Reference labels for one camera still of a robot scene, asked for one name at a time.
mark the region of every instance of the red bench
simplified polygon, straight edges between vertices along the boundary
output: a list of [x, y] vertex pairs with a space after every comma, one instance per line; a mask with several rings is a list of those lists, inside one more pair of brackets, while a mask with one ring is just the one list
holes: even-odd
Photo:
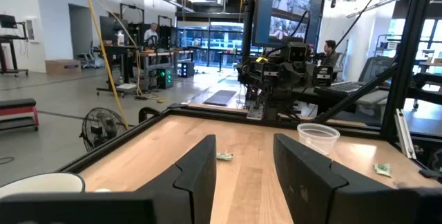
[[20, 113], [34, 113], [32, 117], [12, 118], [0, 120], [0, 131], [15, 129], [20, 127], [34, 127], [39, 129], [39, 118], [37, 115], [37, 103], [34, 99], [4, 100], [0, 101], [0, 116], [14, 115]]

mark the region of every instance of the clear plastic cup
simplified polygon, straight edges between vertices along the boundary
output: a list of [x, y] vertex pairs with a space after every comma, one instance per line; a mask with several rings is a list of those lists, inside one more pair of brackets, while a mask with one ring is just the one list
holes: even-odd
[[315, 151], [328, 155], [339, 138], [339, 131], [323, 124], [299, 124], [299, 141]]

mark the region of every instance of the man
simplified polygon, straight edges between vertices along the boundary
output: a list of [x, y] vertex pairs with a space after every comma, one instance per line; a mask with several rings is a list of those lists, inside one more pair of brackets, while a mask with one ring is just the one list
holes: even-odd
[[335, 67], [336, 62], [338, 61], [338, 54], [333, 51], [333, 49], [336, 47], [336, 42], [334, 40], [327, 40], [325, 41], [324, 45], [324, 52], [325, 56], [321, 59], [321, 65], [323, 66], [331, 66], [332, 68]]
[[146, 30], [146, 32], [144, 33], [144, 41], [147, 41], [147, 39], [149, 39], [149, 37], [156, 36], [157, 37], [156, 42], [158, 42], [158, 34], [156, 31], [157, 31], [157, 24], [151, 23], [151, 28]]

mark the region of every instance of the desk fan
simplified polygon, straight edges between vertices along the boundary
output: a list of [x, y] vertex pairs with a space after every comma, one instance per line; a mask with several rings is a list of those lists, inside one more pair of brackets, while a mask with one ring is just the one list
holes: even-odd
[[80, 138], [89, 152], [125, 131], [123, 120], [116, 112], [97, 107], [84, 117]]

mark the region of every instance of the concrete floor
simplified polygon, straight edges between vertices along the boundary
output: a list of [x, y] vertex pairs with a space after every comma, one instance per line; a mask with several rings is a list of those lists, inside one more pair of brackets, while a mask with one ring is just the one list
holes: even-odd
[[[241, 108], [244, 104], [244, 88], [237, 81], [233, 69], [198, 67], [199, 74], [192, 78], [177, 78], [174, 87], [157, 94], [169, 100], [159, 104], [153, 100], [134, 100], [127, 95], [120, 98], [129, 124], [137, 124], [138, 111], [149, 106], [163, 111], [172, 103], [203, 103], [220, 89], [238, 93], [229, 103], [230, 107]], [[82, 118], [94, 107], [104, 107], [117, 112], [112, 93], [96, 94], [97, 87], [106, 86], [104, 69], [84, 70], [81, 75], [48, 76], [31, 73], [21, 75], [0, 75], [0, 100], [32, 97], [37, 101], [40, 130], [16, 129], [0, 133], [0, 158], [12, 156], [12, 162], [0, 165], [0, 185], [33, 174], [54, 171], [86, 153], [81, 133]], [[442, 107], [419, 102], [417, 111], [412, 111], [412, 101], [407, 101], [405, 112], [412, 131], [428, 132], [434, 126], [442, 134]], [[300, 105], [303, 115], [315, 116], [314, 105]]]

